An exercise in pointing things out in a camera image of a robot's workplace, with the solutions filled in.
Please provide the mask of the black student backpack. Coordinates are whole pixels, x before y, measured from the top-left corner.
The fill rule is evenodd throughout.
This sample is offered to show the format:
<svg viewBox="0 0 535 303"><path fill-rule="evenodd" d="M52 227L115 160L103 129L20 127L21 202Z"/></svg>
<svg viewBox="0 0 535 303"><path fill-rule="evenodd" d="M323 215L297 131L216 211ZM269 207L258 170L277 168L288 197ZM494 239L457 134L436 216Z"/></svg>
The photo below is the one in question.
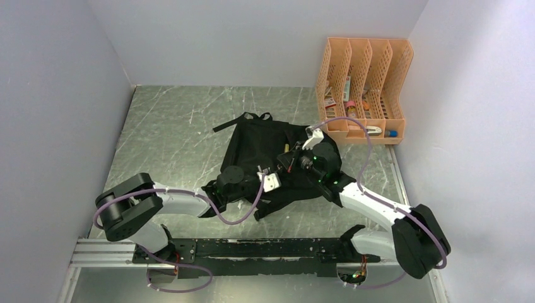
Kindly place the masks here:
<svg viewBox="0 0 535 303"><path fill-rule="evenodd" d="M235 129L223 158L220 173L225 168L236 165L246 174L277 173L281 181L280 188L262 194L254 212L256 220L279 211L294 201L323 196L303 173L287 174L276 159L279 154L285 152L286 144L291 149L297 142L307 140L306 126L275 121L268 112L260 116L245 112L234 120L220 124L213 131L217 133L230 126L234 126ZM332 144L340 156L332 138L324 135L322 142Z"/></svg>

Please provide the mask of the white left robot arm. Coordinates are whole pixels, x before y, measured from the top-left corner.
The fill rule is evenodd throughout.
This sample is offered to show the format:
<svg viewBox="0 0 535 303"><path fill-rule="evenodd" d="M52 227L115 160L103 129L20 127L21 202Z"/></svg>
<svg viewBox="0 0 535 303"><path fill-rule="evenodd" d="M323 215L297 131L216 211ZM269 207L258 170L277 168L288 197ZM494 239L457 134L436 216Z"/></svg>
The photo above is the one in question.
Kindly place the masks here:
<svg viewBox="0 0 535 303"><path fill-rule="evenodd" d="M268 188L267 181L264 172L247 175L240 167L231 166L215 181L192 191L165 187L154 182L149 174L139 173L96 199L93 225L104 231L108 241L130 240L164 263L172 259L176 247L169 230L153 222L153 217L217 217L227 225L238 225L255 210ZM253 204L242 218L231 221L223 216L227 204L250 196L254 199Z"/></svg>

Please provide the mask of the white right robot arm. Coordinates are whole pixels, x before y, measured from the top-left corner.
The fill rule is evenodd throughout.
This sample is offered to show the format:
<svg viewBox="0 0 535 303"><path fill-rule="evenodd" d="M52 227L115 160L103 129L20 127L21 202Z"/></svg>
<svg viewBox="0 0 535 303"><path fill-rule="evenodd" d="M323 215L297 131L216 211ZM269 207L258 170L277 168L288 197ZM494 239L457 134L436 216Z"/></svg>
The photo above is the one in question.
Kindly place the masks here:
<svg viewBox="0 0 535 303"><path fill-rule="evenodd" d="M341 158L329 143L311 150L295 147L277 159L287 174L303 173L328 201L365 215L383 228L356 225L345 232L340 245L345 260L368 255L394 259L417 279L446 266L451 248L431 209L395 203L367 189L341 170Z"/></svg>

